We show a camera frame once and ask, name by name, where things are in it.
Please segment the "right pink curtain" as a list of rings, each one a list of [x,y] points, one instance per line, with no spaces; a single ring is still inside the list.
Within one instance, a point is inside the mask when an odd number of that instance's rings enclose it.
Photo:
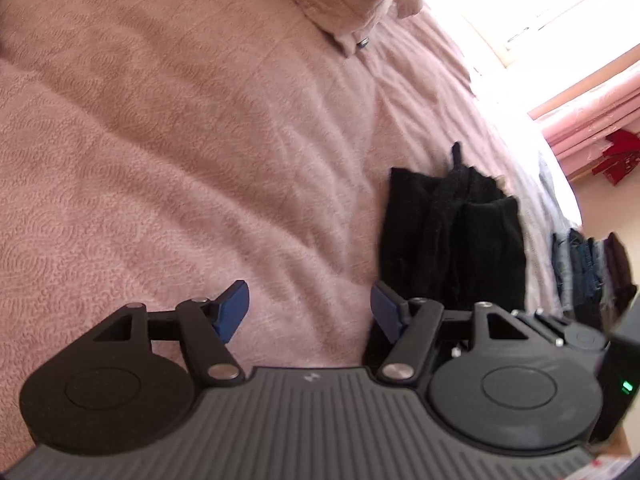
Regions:
[[[536,120],[564,174],[592,167],[606,137],[639,119],[639,63]]]

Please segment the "pink bed duvet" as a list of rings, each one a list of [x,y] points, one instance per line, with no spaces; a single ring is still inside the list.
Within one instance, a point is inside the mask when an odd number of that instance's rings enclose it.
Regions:
[[[570,186],[431,12],[345,56],[292,0],[1,0],[2,464],[26,377],[129,301],[244,280],[244,365],[357,363],[388,172],[444,174],[455,143],[518,198],[526,306],[556,310]]]

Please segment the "red hanging decoration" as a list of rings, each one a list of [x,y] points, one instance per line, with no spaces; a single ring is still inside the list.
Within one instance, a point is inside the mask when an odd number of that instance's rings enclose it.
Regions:
[[[624,129],[614,131],[605,140],[610,144],[602,152],[602,160],[591,169],[594,176],[603,174],[616,186],[639,165],[640,139],[637,133]]]

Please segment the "black garment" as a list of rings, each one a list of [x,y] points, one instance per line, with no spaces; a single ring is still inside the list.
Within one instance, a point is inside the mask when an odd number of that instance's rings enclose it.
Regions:
[[[378,242],[378,279],[399,299],[386,312],[398,335],[416,315],[410,300],[469,311],[488,301],[525,307],[526,255],[518,200],[497,181],[465,165],[461,143],[451,149],[448,174],[432,177],[390,170]]]

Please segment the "stack of folded clothes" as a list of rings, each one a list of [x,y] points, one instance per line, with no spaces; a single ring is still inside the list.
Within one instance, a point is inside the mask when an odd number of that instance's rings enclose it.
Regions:
[[[551,237],[551,264],[562,311],[608,333],[637,296],[627,249],[616,233],[603,240],[571,229]]]

